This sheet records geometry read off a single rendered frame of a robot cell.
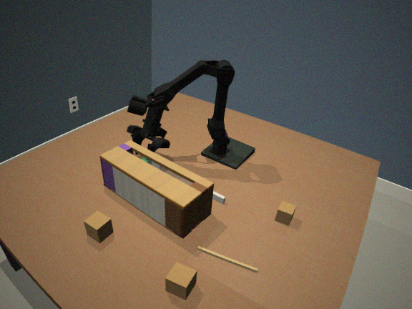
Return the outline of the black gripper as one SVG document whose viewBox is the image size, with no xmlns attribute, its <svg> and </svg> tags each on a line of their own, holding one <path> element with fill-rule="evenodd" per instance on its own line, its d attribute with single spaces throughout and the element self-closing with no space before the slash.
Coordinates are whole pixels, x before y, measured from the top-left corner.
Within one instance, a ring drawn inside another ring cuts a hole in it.
<svg viewBox="0 0 412 309">
<path fill-rule="evenodd" d="M 142 121 L 144 122 L 142 128 L 138 125 L 130 125 L 127 128 L 126 132 L 131 134 L 133 142 L 141 146 L 144 138 L 152 140 L 152 144 L 148 144 L 147 147 L 152 152 L 156 152 L 159 148 L 169 148 L 170 141 L 157 136 L 157 130 L 161 126 L 160 121 L 150 118 L 145 118 Z"/>
</svg>

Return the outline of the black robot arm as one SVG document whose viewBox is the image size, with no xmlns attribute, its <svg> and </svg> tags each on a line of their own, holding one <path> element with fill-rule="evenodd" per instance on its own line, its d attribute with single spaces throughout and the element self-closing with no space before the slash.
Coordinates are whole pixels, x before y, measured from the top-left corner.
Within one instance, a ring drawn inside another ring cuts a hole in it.
<svg viewBox="0 0 412 309">
<path fill-rule="evenodd" d="M 224 116 L 228 89 L 235 75 L 235 70 L 227 60 L 198 61 L 175 80 L 156 87 L 153 92 L 147 95 L 146 99 L 133 95 L 127 111 L 140 116 L 143 116 L 147 111 L 146 118 L 161 121 L 164 110 L 169 111 L 167 105 L 176 93 L 203 74 L 217 77 L 214 114 L 212 119 L 208 118 L 207 128 L 214 140 L 210 152 L 223 157 L 230 151 L 227 148 L 230 139 L 225 130 Z M 152 101 L 152 99 L 154 100 Z"/>
</svg>

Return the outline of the pale yellow thin rod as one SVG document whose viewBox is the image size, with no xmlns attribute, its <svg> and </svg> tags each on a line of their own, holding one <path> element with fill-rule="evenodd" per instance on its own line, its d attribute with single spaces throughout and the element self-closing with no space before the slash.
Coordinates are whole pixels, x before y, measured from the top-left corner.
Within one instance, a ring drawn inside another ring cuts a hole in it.
<svg viewBox="0 0 412 309">
<path fill-rule="evenodd" d="M 202 251 L 202 252 L 205 252 L 205 253 L 207 253 L 207 254 L 209 254 L 209 255 L 214 255 L 215 257 L 217 257 L 217 258 L 219 258 L 219 259 L 221 259 L 221 260 L 226 260 L 226 261 L 228 261 L 229 263 L 232 263 L 232 264 L 234 263 L 234 264 L 236 264 L 236 265 L 238 265 L 238 266 L 240 266 L 240 267 L 246 268 L 246 269 L 248 269 L 248 270 L 251 270 L 251 271 L 254 271 L 254 272 L 257 272 L 257 270 L 258 270 L 258 268 L 254 268 L 254 267 L 252 267 L 252 266 L 250 266 L 250 265 L 246 265 L 246 264 L 244 264 L 244 263 L 240 263 L 240 262 L 238 262 L 238 261 L 236 261 L 236 260 L 233 260 L 233 259 L 230 259 L 230 258 L 228 258 L 228 257 L 225 257 L 224 255 L 219 255 L 219 254 L 217 254 L 217 253 L 215 253 L 215 252 L 213 252 L 213 251 L 211 251 L 211 250 L 204 249 L 203 247 L 198 246 L 197 249 L 200 250 L 200 251 Z"/>
</svg>

